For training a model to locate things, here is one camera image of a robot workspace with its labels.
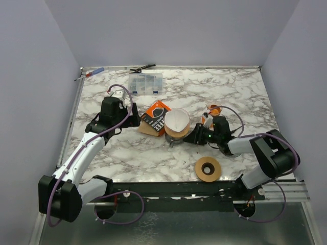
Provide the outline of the orange coffee filter box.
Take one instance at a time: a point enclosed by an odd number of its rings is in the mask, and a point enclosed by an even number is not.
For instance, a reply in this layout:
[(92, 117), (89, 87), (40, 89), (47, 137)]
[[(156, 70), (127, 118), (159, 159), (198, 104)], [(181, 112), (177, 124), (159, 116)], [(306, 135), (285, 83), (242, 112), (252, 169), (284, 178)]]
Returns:
[(171, 109), (157, 100), (142, 116), (138, 131), (147, 135), (160, 137), (165, 133), (165, 115)]

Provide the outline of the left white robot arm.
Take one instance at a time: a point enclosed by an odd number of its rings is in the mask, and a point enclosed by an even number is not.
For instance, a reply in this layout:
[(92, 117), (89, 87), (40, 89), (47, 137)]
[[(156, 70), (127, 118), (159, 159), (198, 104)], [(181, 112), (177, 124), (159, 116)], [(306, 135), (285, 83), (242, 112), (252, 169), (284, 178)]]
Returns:
[(80, 181), (98, 152), (117, 135), (116, 130), (138, 127), (140, 123), (136, 103), (127, 108), (122, 99), (105, 97), (100, 112), (87, 124), (72, 155), (51, 176), (44, 175), (39, 180), (39, 212), (71, 223), (83, 205), (112, 194), (113, 181), (110, 178), (96, 175), (84, 184)]

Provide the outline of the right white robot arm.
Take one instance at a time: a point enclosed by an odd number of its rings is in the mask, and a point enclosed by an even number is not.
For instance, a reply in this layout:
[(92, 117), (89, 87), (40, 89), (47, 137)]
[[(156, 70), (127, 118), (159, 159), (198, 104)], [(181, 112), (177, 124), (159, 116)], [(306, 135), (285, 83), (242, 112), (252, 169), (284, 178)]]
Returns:
[(212, 130), (197, 123), (183, 141), (197, 145), (214, 143), (222, 154), (229, 157), (255, 154), (258, 166), (247, 174), (241, 174), (235, 181), (236, 190), (239, 192), (246, 192), (288, 175), (300, 164), (298, 153), (278, 130), (234, 137), (224, 116), (213, 118)]

